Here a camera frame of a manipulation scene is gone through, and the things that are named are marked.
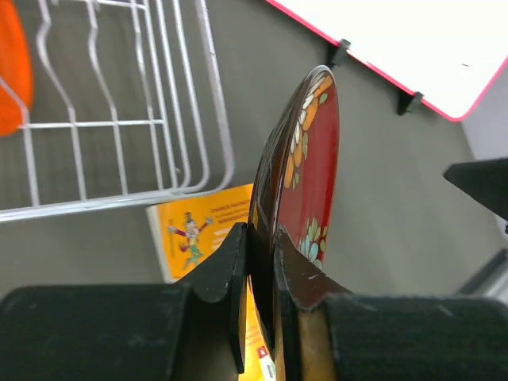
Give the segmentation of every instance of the wire dish rack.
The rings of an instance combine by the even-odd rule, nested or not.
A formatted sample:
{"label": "wire dish rack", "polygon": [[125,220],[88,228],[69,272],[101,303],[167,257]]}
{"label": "wire dish rack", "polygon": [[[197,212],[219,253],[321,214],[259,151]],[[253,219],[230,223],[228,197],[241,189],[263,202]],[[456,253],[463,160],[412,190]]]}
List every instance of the wire dish rack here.
{"label": "wire dish rack", "polygon": [[[29,111],[0,77],[24,121],[0,140],[0,222],[166,202],[228,185],[233,149],[205,0],[187,16],[179,0],[38,0],[17,8],[35,98]],[[220,165],[210,162],[210,149]]]}

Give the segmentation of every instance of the gray floor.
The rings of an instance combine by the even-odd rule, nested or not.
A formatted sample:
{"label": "gray floor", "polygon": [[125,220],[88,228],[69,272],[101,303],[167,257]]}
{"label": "gray floor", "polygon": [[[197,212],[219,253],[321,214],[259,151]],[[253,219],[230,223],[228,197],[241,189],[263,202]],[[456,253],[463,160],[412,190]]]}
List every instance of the gray floor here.
{"label": "gray floor", "polygon": [[[190,14],[190,2],[184,3],[184,11]],[[262,1],[213,0],[209,8],[234,141],[233,185],[239,185],[253,181],[264,142],[286,100],[304,75],[322,62],[326,46]],[[37,12],[23,6],[20,13],[24,23],[35,25],[34,32],[39,23]],[[52,54],[62,57],[56,66],[87,60],[86,50],[78,53],[73,44],[66,43],[68,37],[84,43],[87,22],[73,19],[70,10],[67,17],[62,25],[54,25],[65,29],[53,47]],[[99,23],[108,28],[105,20]],[[122,28],[111,28],[111,33],[119,33],[119,41],[128,34]],[[195,30],[189,34],[197,38]],[[127,63],[106,66],[119,82],[125,81],[130,70]],[[341,151],[325,270],[357,292],[453,292],[505,244],[491,214],[441,177],[449,164],[471,159],[461,125],[429,110],[396,116],[393,87],[358,63],[349,61],[334,69],[334,74],[341,108]],[[63,80],[82,88],[93,82],[88,75],[83,69]],[[200,80],[204,77],[197,78],[198,86]],[[48,81],[36,76],[36,85],[44,88]],[[133,101],[127,101],[126,94],[135,98],[139,92],[134,85],[130,92],[119,94],[121,112],[128,114],[132,109]],[[55,96],[48,90],[36,98],[34,114],[39,119],[56,113],[53,109],[59,101]],[[85,119],[103,112],[94,104],[94,97],[81,98],[87,103],[78,104],[78,114]],[[139,189],[150,187],[153,179],[144,175],[150,172],[145,170],[145,165],[152,165],[150,155],[141,148],[146,137],[135,131],[123,134],[131,149],[129,168]],[[207,139],[213,138],[210,130]],[[10,160],[12,167],[22,157],[12,149],[16,142],[21,143],[16,139],[0,141],[4,166]],[[112,160],[110,136],[97,132],[84,139],[83,144],[90,145],[88,155],[100,156],[101,164]],[[74,197],[74,186],[62,189],[55,185],[72,171],[62,159],[68,136],[42,134],[39,142],[44,157],[41,166],[47,167],[41,170],[43,178],[47,176],[43,194],[47,200]],[[211,153],[217,168],[214,174],[220,175],[220,157],[214,159],[213,149]],[[86,162],[87,175],[94,178],[90,186],[95,194],[107,194],[117,184],[111,185],[107,175],[94,172],[96,159]],[[19,206],[26,198],[26,190],[21,189],[23,171],[5,169],[2,164],[0,169],[0,183],[11,184],[0,192],[2,206]],[[34,283],[162,279],[142,208],[4,224],[0,225],[0,241],[0,294]]]}

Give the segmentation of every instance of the orange object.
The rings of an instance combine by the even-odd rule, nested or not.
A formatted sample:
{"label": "orange object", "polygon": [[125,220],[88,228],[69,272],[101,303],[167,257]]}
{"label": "orange object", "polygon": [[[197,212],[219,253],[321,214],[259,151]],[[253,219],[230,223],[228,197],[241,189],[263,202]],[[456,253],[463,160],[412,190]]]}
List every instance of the orange object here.
{"label": "orange object", "polygon": [[[0,0],[0,77],[30,109],[33,78],[25,33],[12,0]],[[0,86],[0,137],[15,133],[22,123],[21,110]]]}

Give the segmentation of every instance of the black clip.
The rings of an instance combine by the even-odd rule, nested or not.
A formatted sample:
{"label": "black clip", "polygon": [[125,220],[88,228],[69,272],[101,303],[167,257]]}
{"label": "black clip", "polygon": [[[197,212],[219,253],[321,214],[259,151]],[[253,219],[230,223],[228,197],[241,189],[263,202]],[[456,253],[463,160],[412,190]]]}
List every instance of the black clip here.
{"label": "black clip", "polygon": [[423,94],[417,91],[413,95],[407,94],[404,90],[398,89],[397,114],[404,115],[413,112],[414,108],[421,103]]}
{"label": "black clip", "polygon": [[334,66],[340,66],[348,56],[348,50],[351,48],[351,43],[348,40],[342,39],[338,45],[329,44],[328,54],[326,56],[326,66],[330,69]]}

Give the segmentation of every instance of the yellow book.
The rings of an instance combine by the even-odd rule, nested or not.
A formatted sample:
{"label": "yellow book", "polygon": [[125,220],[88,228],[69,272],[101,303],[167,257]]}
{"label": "yellow book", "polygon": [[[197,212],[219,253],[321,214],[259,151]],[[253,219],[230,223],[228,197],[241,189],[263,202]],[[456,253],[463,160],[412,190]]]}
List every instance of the yellow book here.
{"label": "yellow book", "polygon": [[[165,282],[184,277],[221,245],[235,223],[247,221],[251,193],[249,184],[147,208]],[[239,380],[274,381],[275,366],[261,335],[250,284],[245,336],[245,373]]]}

